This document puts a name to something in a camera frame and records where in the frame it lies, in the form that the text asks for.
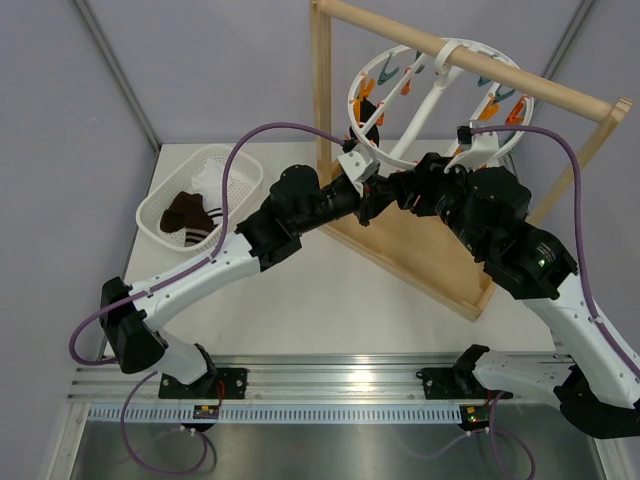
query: cable connector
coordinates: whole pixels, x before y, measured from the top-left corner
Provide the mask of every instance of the cable connector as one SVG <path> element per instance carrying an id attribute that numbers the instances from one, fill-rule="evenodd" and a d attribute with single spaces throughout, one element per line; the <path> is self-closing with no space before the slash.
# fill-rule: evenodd
<path id="1" fill-rule="evenodd" d="M 471 133 L 471 127 L 468 125 L 461 125 L 458 127 L 458 143 L 460 145 L 471 145 L 471 139 L 473 133 Z"/>

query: gray wall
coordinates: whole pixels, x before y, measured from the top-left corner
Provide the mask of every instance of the gray wall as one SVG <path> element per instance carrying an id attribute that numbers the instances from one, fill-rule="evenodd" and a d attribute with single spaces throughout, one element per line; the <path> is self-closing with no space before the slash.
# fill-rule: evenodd
<path id="1" fill-rule="evenodd" d="M 598 97 L 636 101 L 626 120 L 610 137 L 584 173 L 583 229 L 592 288 L 598 303 L 640 350 L 640 3 L 599 2 L 557 81 Z M 578 148 L 594 128 L 590 122 L 544 106 L 535 123 L 562 134 Z M 544 138 L 528 138 L 518 171 L 540 198 L 567 165 L 559 147 Z M 565 195 L 544 227 L 574 249 L 572 195 Z M 640 472 L 640 441 L 634 449 Z"/>
<path id="2" fill-rule="evenodd" d="M 4 2 L 0 62 L 0 476 L 33 480 L 69 335 L 123 269 L 154 158 L 66 0 Z"/>
<path id="3" fill-rule="evenodd" d="M 164 143 L 234 141 L 267 122 L 313 122 L 309 0 L 90 3 Z M 351 3 L 441 36 L 484 42 L 523 68 L 541 72 L 578 1 Z M 342 134 L 347 131 L 349 85 L 360 68 L 393 44 L 337 20 L 333 26 L 334 133 Z M 416 79 L 411 95 L 400 97 L 387 113 L 385 138 L 397 138 L 408 124 L 421 92 L 426 93 L 435 79 L 428 73 Z M 447 92 L 434 121 L 427 124 L 427 138 L 454 137 L 455 127 L 469 118 L 482 98 L 476 79 L 469 74 Z M 374 91 L 372 100 L 384 98 L 381 93 Z M 501 118 L 510 109 L 504 107 Z M 308 137 L 275 132 L 263 138 Z"/>

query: wooden frame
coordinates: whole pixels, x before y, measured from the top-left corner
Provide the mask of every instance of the wooden frame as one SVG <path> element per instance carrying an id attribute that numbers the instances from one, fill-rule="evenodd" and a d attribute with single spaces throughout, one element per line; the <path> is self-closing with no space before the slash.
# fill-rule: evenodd
<path id="1" fill-rule="evenodd" d="M 439 37 L 341 0 L 312 0 L 315 123 L 326 132 L 331 132 L 332 18 L 432 57 L 437 56 L 446 44 Z M 447 63 L 596 122 L 596 129 L 578 153 L 581 168 L 593 158 L 632 104 L 625 98 L 619 99 L 615 105 L 610 104 L 464 47 L 456 48 Z M 332 158 L 328 140 L 317 140 L 317 155 L 320 181 L 329 183 Z M 568 166 L 529 218 L 532 224 L 538 224 L 549 213 L 572 180 L 573 172 Z M 392 207 L 366 229 L 354 219 L 344 218 L 326 227 L 325 232 L 470 320 L 478 318 L 495 289 L 495 284 L 482 272 L 482 266 L 473 262 L 467 250 L 439 219 L 418 219 Z"/>

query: white basket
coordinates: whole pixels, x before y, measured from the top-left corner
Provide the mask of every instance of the white basket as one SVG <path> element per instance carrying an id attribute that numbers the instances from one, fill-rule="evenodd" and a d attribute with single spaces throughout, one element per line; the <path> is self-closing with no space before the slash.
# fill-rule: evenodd
<path id="1" fill-rule="evenodd" d="M 225 145 L 207 145 L 191 155 L 164 182 L 162 182 L 138 207 L 136 223 L 140 229 L 167 248 L 176 252 L 200 253 L 213 247 L 220 237 L 221 225 L 197 245 L 184 246 L 185 229 L 174 233 L 160 230 L 160 219 L 180 192 L 192 193 L 191 178 L 200 173 L 207 162 L 213 160 L 222 165 L 227 161 L 231 149 Z M 238 152 L 231 166 L 229 187 L 229 230 L 238 219 L 244 218 L 247 210 L 259 195 L 262 183 L 262 166 L 249 155 Z"/>

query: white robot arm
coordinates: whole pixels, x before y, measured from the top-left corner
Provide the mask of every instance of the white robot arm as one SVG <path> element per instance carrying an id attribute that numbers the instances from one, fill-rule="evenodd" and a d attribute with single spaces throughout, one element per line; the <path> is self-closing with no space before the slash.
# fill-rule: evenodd
<path id="1" fill-rule="evenodd" d="M 166 323 L 210 293 L 288 258 L 301 248 L 304 232 L 352 213 L 366 226 L 397 202 L 419 217 L 439 216 L 474 259 L 484 262 L 485 272 L 549 326 L 576 362 L 542 365 L 472 346 L 452 367 L 456 382 L 544 402 L 599 438 L 640 435 L 637 355 L 603 313 L 592 318 L 576 262 L 561 242 L 525 222 L 531 192 L 504 168 L 448 169 L 449 159 L 438 154 L 425 155 L 412 171 L 381 177 L 366 149 L 352 147 L 346 144 L 348 153 L 339 158 L 344 174 L 327 187 L 319 187 L 310 167 L 287 169 L 215 259 L 204 253 L 130 287 L 120 278 L 107 282 L 104 305 L 149 292 L 101 319 L 122 371 L 159 370 L 193 392 L 208 391 L 216 377 L 208 353 L 169 335 Z M 152 292 L 153 285 L 177 277 Z"/>

